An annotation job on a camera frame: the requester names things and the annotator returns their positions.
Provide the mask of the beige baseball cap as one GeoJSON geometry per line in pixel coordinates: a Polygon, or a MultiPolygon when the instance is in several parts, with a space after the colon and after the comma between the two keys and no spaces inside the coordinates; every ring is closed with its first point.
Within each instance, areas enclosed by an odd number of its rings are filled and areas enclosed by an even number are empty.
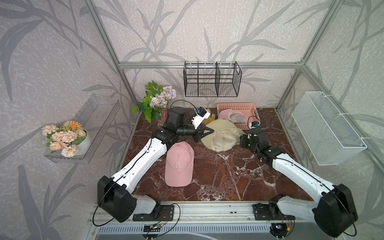
{"type": "Polygon", "coordinates": [[[210,150],[224,152],[240,144],[240,136],[245,133],[231,121],[225,119],[215,120],[206,127],[213,129],[212,134],[201,139],[201,142],[210,150]]]}

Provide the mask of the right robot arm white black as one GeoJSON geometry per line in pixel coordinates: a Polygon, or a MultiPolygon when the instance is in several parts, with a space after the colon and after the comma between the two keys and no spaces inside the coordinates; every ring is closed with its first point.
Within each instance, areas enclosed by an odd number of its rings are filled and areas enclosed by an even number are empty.
{"type": "Polygon", "coordinates": [[[240,146],[250,150],[261,162],[282,173],[303,189],[311,201],[277,195],[266,205],[257,204],[255,217],[278,220],[300,218],[315,223],[328,236],[337,238],[358,220],[351,190],[334,185],[312,173],[276,146],[270,146],[262,129],[250,129],[240,136],[240,146]]]}

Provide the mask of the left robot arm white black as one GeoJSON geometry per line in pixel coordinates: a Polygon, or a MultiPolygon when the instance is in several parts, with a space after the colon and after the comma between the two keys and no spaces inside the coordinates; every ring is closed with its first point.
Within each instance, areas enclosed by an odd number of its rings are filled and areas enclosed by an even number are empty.
{"type": "Polygon", "coordinates": [[[214,131],[203,124],[210,116],[207,109],[200,107],[186,124],[187,109],[174,107],[169,110],[166,122],[156,129],[143,149],[113,176],[103,176],[97,184],[97,206],[120,223],[131,215],[158,214],[157,202],[148,196],[133,195],[137,184],[150,167],[179,140],[192,137],[197,143],[214,131]]]}

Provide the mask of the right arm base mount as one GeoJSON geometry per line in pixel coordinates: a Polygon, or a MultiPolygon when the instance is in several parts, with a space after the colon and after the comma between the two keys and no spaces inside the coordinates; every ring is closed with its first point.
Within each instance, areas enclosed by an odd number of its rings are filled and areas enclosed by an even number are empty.
{"type": "Polygon", "coordinates": [[[279,210],[277,202],[285,195],[277,195],[270,199],[267,204],[253,204],[253,213],[256,221],[279,221],[279,220],[295,220],[295,216],[283,215],[279,210]]]}

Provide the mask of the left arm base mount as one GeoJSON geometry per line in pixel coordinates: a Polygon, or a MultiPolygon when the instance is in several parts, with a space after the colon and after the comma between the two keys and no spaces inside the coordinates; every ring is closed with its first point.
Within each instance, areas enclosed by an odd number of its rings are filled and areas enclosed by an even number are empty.
{"type": "Polygon", "coordinates": [[[167,222],[174,219],[175,206],[156,202],[149,196],[138,196],[137,206],[133,212],[134,222],[167,222]]]}

